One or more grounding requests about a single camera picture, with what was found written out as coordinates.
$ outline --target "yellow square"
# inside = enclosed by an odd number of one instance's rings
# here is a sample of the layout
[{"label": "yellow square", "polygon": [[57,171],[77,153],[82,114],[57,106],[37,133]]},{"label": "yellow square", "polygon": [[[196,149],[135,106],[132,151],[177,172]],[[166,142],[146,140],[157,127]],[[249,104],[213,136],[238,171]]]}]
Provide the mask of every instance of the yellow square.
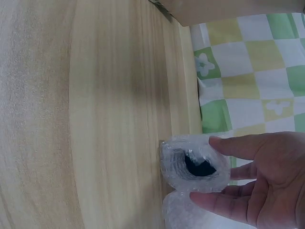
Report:
[{"label": "yellow square", "polygon": [[243,41],[236,18],[208,22],[206,27],[209,32],[211,45]]},{"label": "yellow square", "polygon": [[246,42],[255,72],[285,68],[282,55],[274,41]]},{"label": "yellow square", "polygon": [[253,125],[253,126],[247,126],[244,128],[236,129],[234,130],[234,136],[240,137],[244,135],[259,135],[266,132],[265,123]]},{"label": "yellow square", "polygon": [[253,73],[222,78],[226,99],[259,99],[260,94]]},{"label": "yellow square", "polygon": [[265,121],[273,121],[294,115],[293,99],[263,100]]}]

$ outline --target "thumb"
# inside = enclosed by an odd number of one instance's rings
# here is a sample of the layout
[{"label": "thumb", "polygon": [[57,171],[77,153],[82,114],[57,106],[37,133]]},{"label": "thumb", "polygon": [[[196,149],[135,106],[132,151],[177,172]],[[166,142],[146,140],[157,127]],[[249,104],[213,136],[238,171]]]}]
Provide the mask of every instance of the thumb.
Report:
[{"label": "thumb", "polygon": [[210,137],[209,144],[223,155],[254,160],[256,153],[267,142],[268,136],[269,134],[247,135],[228,139]]}]

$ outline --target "black object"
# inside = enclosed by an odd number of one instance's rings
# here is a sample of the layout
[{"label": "black object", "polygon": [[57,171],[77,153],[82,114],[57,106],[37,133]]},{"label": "black object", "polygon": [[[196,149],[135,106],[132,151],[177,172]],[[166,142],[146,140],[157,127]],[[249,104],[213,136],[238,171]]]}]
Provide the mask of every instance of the black object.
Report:
[{"label": "black object", "polygon": [[216,172],[216,169],[207,161],[197,166],[187,155],[185,155],[184,161],[187,170],[196,177],[206,177]]}]

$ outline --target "hand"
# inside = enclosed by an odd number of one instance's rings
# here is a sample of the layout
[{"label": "hand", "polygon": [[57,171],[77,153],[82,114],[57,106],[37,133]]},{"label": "hand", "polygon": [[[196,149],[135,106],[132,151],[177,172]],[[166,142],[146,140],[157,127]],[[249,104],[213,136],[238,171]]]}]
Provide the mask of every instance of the hand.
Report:
[{"label": "hand", "polygon": [[232,180],[257,180],[221,193],[191,193],[195,204],[259,229],[305,228],[305,134],[211,137],[210,145],[224,155],[253,160],[233,168]]}]

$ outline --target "bubble wrap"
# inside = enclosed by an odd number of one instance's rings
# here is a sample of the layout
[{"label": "bubble wrap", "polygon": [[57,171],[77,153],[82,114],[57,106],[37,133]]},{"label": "bubble wrap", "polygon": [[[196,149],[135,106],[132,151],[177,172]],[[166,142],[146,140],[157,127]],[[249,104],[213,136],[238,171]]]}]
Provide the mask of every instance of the bubble wrap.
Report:
[{"label": "bubble wrap", "polygon": [[[215,151],[208,141],[205,135],[185,135],[160,144],[162,174],[176,189],[163,202],[167,229],[220,228],[213,221],[219,216],[197,207],[189,198],[190,192],[220,192],[230,181],[229,158]],[[216,172],[206,177],[192,175],[186,167],[185,156],[196,165],[209,162]]]}]

